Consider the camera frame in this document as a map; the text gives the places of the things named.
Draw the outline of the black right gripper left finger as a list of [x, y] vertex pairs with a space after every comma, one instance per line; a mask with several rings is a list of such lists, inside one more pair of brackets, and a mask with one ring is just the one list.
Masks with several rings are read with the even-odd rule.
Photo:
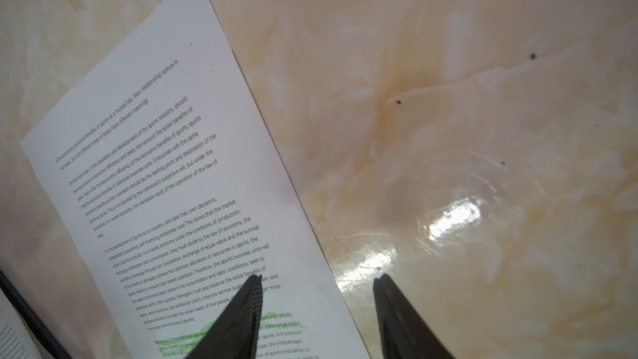
[[187, 359], [255, 359], [263, 309], [261, 275], [251, 275]]

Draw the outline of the teal folder with black inside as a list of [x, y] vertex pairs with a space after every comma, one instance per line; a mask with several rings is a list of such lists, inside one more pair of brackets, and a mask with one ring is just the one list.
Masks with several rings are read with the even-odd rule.
[[65, 347], [61, 345], [4, 272], [1, 272], [1, 289], [17, 313], [26, 322], [29, 331], [53, 358], [72, 359]]

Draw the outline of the printed paper sheet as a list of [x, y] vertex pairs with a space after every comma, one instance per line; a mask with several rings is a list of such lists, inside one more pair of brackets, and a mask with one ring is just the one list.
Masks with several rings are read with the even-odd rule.
[[1, 293], [1, 359], [42, 359], [18, 312]]
[[185, 357], [253, 274], [258, 357], [367, 357], [209, 0], [164, 0], [22, 147], [132, 357]]

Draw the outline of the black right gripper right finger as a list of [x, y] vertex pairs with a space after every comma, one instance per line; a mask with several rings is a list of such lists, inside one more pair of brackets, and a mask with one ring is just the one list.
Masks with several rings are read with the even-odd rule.
[[374, 280], [373, 295], [384, 358], [454, 358], [388, 274]]

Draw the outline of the printed paper sheet bottom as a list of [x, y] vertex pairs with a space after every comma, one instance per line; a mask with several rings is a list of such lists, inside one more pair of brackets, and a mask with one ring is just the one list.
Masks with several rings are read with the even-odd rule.
[[164, 0], [22, 147], [132, 357], [185, 357], [253, 274], [258, 357], [367, 357], [209, 0]]

